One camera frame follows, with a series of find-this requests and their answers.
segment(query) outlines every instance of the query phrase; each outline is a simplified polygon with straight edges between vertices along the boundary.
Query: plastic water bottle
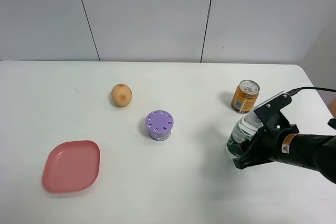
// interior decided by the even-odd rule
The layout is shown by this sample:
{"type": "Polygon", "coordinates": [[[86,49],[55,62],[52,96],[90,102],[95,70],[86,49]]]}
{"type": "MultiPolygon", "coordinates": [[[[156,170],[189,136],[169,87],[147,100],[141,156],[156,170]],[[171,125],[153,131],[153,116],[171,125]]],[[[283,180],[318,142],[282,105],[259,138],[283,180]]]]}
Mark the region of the plastic water bottle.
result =
{"type": "Polygon", "coordinates": [[[254,113],[254,108],[236,123],[226,143],[226,152],[230,158],[233,159],[242,155],[239,146],[245,141],[251,141],[262,124],[259,117],[254,113]]]}

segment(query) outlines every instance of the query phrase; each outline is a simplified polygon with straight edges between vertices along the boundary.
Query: pink plastic plate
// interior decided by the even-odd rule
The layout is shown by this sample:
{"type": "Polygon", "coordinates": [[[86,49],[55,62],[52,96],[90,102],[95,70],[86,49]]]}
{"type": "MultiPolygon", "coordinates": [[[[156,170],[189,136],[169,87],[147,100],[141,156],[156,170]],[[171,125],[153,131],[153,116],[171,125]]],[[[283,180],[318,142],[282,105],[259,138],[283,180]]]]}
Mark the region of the pink plastic plate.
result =
{"type": "Polygon", "coordinates": [[[42,184],[51,193],[83,190],[96,180],[99,159],[99,147],[93,141],[62,143],[48,156],[42,184]]]}

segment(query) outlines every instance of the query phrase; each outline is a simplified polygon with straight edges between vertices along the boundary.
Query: white table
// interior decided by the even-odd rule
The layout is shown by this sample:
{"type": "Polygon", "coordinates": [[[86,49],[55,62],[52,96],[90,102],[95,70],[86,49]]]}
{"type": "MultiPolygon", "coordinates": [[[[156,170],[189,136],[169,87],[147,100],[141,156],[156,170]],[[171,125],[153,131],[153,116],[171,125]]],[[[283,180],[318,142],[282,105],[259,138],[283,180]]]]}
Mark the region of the white table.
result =
{"type": "MultiPolygon", "coordinates": [[[[226,156],[243,79],[260,84],[257,102],[311,85],[294,65],[0,62],[0,223],[335,223],[336,185],[318,172],[238,170],[226,156]],[[117,83],[133,92],[125,108],[109,100],[117,83]],[[144,117],[161,109],[174,127],[155,142],[144,117]],[[48,154],[75,140],[99,145],[97,180],[77,193],[45,192],[48,154]]],[[[299,92],[283,112],[302,133],[335,134],[316,91],[299,92]]]]}

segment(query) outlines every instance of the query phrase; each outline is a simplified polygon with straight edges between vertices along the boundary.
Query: black cable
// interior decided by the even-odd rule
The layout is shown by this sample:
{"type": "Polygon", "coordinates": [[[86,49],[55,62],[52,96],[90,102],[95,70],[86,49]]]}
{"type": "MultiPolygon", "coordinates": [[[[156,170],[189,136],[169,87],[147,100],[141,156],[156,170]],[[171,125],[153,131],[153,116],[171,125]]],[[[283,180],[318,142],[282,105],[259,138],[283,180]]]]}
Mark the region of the black cable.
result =
{"type": "Polygon", "coordinates": [[[316,88],[316,87],[301,87],[301,88],[292,89],[291,91],[288,91],[287,93],[292,97],[293,95],[297,94],[302,89],[314,89],[314,90],[336,92],[336,89],[316,88]]]}

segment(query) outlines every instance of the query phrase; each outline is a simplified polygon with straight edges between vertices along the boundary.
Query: orange can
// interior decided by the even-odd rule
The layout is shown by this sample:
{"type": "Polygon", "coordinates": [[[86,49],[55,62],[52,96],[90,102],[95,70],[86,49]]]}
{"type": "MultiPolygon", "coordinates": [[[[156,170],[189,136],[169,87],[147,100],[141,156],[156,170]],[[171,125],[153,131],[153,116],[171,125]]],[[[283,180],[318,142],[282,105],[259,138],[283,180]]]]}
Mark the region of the orange can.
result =
{"type": "Polygon", "coordinates": [[[231,107],[238,113],[248,113],[254,106],[260,87],[255,81],[241,81],[233,96],[231,107]]]}

